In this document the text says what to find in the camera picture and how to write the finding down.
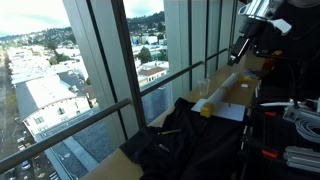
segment yellow object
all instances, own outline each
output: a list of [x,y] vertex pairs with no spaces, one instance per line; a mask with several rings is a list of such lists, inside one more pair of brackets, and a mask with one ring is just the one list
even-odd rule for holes
[[238,82],[248,82],[248,81],[250,81],[251,80],[251,77],[250,76],[239,76],[238,77]]
[[214,105],[210,102],[204,103],[200,108],[200,116],[209,118],[213,113]]

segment cable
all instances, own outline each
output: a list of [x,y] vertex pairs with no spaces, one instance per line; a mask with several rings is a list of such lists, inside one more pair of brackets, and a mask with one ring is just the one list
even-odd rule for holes
[[313,129],[320,129],[320,121],[313,119],[299,119],[295,122],[298,133],[308,141],[320,144],[320,134]]

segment black fabric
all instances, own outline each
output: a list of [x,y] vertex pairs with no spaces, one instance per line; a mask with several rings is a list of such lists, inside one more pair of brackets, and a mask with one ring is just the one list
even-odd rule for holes
[[[230,179],[243,123],[201,117],[191,111],[193,105],[178,99],[161,128],[142,128],[120,147],[130,160],[141,165],[144,174],[140,179]],[[181,132],[158,135],[173,129]]]

